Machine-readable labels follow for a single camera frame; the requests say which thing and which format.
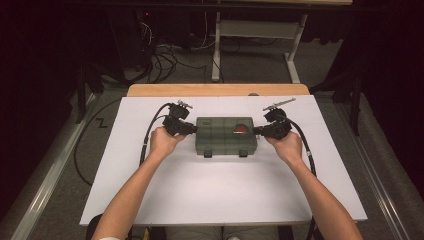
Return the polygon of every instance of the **cable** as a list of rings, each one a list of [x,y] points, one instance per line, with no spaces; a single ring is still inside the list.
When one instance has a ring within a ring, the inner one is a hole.
[[[139,23],[142,24],[142,25],[144,25],[144,27],[149,30],[149,33],[150,33],[149,34],[149,44],[147,46],[150,46],[150,44],[152,43],[152,37],[153,37],[152,29],[149,27],[149,25],[145,24],[144,22],[139,22]]]
[[[105,105],[104,107],[102,107],[102,108],[100,108],[94,115],[93,115],[93,117],[91,117],[90,118],[90,120],[87,122],[87,124],[84,126],[84,128],[82,129],[82,131],[81,131],[81,134],[79,135],[79,137],[78,137],[78,139],[77,139],[77,141],[76,141],[76,144],[75,144],[75,148],[74,148],[74,154],[73,154],[73,157],[74,157],[74,165],[75,165],[75,170],[77,171],[77,173],[78,173],[78,176],[81,178],[81,180],[83,181],[83,182],[85,182],[87,185],[89,185],[89,186],[93,186],[93,184],[90,182],[90,181],[88,181],[83,175],[82,175],[82,173],[81,173],[81,171],[80,171],[80,169],[79,169],[79,167],[78,167],[78,161],[77,161],[77,150],[78,150],[78,146],[79,146],[79,144],[80,144],[80,142],[81,142],[81,139],[82,139],[82,137],[83,137],[83,135],[84,135],[84,133],[85,133],[85,131],[87,130],[87,128],[88,128],[88,126],[90,125],[90,123],[93,121],[93,119],[100,113],[100,112],[102,112],[103,110],[105,110],[107,107],[109,107],[109,106],[111,106],[112,104],[114,104],[114,103],[116,103],[116,102],[119,102],[119,101],[121,101],[121,99],[122,98],[120,98],[120,99],[116,99],[116,100],[114,100],[114,101],[112,101],[112,102],[110,102],[110,103],[108,103],[107,105]]]
[[[192,50],[200,50],[200,49],[210,48],[210,47],[212,47],[214,44],[215,44],[215,41],[212,41],[212,43],[210,43],[210,44],[209,44],[209,45],[207,45],[207,46],[204,46],[204,47],[198,47],[198,48],[192,48]]]
[[[228,50],[224,50],[224,49],[222,49],[222,48],[221,48],[221,49],[220,49],[220,51],[221,51],[221,52],[231,54],[231,53],[237,53],[237,52],[239,52],[239,51],[240,51],[241,43],[240,43],[240,39],[239,39],[239,38],[235,38],[235,37],[226,37],[226,38],[223,38],[223,39],[228,39],[228,40],[231,40],[231,41],[236,42],[236,43],[237,43],[237,49],[236,49],[236,50],[233,50],[233,51],[228,51]]]
[[[166,47],[165,51],[161,51],[160,53],[157,51],[159,48]],[[147,83],[159,83],[161,81],[166,80],[169,76],[171,76],[177,69],[177,65],[180,64],[184,67],[193,68],[193,69],[203,69],[203,75],[206,75],[207,66],[201,66],[201,67],[194,67],[187,65],[185,63],[182,63],[178,60],[178,58],[175,56],[174,52],[172,51],[172,45],[157,45],[156,47],[156,53],[153,55],[153,57],[156,58],[156,62],[153,64],[156,69],[159,70],[159,74],[156,76],[155,80],[151,80],[151,73],[149,74]],[[162,64],[162,62],[166,62],[170,64],[169,67],[165,68]],[[162,76],[163,70],[168,70],[165,76]]]
[[[239,39],[239,41],[244,42],[244,43],[249,43],[249,44],[252,44],[252,45],[259,45],[259,46],[273,45],[273,44],[275,44],[277,42],[281,42],[282,41],[281,38],[274,38],[273,40],[271,40],[268,43],[260,43],[260,42],[250,41],[248,39],[256,39],[256,38],[247,38],[247,39],[242,38],[242,39]]]
[[[195,48],[193,48],[193,49],[202,49],[203,48],[203,46],[205,45],[205,43],[206,43],[206,38],[207,38],[207,36],[208,36],[208,18],[206,17],[206,12],[205,12],[205,37],[203,38],[203,43],[202,43],[202,45],[200,46],[200,47],[195,47]]]
[[[287,120],[299,132],[300,138],[302,139],[303,144],[305,145],[305,150],[306,150],[306,154],[308,155],[309,165],[311,167],[311,172],[316,177],[317,173],[316,173],[316,169],[315,169],[314,159],[312,157],[311,149],[309,148],[308,141],[306,141],[306,137],[305,137],[305,134],[303,133],[302,129],[299,127],[299,125],[297,125],[295,122],[293,122],[291,119],[287,118],[286,116],[283,116],[283,115],[280,115],[280,114],[277,114],[277,116],[282,117],[285,120]],[[308,235],[306,237],[306,240],[310,240],[312,238],[313,232],[315,230],[315,226],[316,226],[315,219],[314,219],[314,216],[312,216],[311,224],[309,225],[309,230],[308,230]]]
[[[152,121],[150,122],[149,127],[147,128],[146,136],[144,137],[143,148],[141,149],[140,164],[139,165],[141,165],[144,162],[144,159],[146,157],[147,143],[149,142],[149,134],[150,134],[150,130],[152,129],[153,123],[155,123],[156,120],[158,120],[160,118],[160,117],[158,117],[159,113],[162,111],[162,109],[164,109],[167,106],[171,107],[172,104],[171,103],[165,103],[164,105],[162,105],[162,107],[160,107],[159,110],[156,112],[155,116],[153,117]]]
[[[222,74],[221,68],[218,66],[218,64],[216,64],[215,59],[212,58],[212,61],[213,61],[213,64],[218,68],[219,75],[221,76],[221,79],[222,79],[222,83],[225,83],[224,82],[224,74]]]

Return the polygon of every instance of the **wrist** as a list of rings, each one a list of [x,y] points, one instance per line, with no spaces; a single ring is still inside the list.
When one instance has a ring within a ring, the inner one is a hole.
[[[149,160],[150,162],[155,163],[162,163],[162,161],[167,157],[166,154],[160,151],[151,151],[149,152],[149,155],[147,156],[146,160]]]
[[[308,168],[301,157],[287,159],[286,163],[293,172]]]

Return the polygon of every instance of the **white surface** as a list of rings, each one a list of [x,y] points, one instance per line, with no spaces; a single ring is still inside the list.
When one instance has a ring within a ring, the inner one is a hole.
[[[313,96],[294,96],[283,106],[303,130],[318,178],[341,201],[355,220],[366,214]],[[84,209],[82,225],[103,213],[110,200],[136,170],[147,127],[160,106],[177,100],[192,105],[186,121],[196,117],[252,117],[266,125],[262,111],[291,96],[145,97],[123,98],[112,133]],[[293,224],[310,221],[311,212],[290,169],[264,138],[253,156],[196,155],[195,136],[189,135],[157,170],[135,224]]]

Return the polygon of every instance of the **hand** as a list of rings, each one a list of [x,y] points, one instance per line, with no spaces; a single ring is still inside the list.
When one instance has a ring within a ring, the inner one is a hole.
[[[150,154],[158,154],[164,159],[185,137],[185,135],[171,136],[164,127],[158,127],[151,134]]]
[[[277,155],[289,166],[302,160],[302,139],[298,134],[289,132],[287,136],[281,140],[275,138],[265,138],[272,146],[274,146]]]

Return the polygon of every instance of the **forearm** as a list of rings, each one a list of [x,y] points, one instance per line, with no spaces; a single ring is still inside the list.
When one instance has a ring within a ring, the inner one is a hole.
[[[362,239],[361,234],[343,205],[309,171],[303,161],[289,165],[308,200],[317,226],[327,240]]]
[[[149,155],[109,203],[96,228],[93,239],[125,239],[137,216],[144,193],[159,167],[162,157]]]

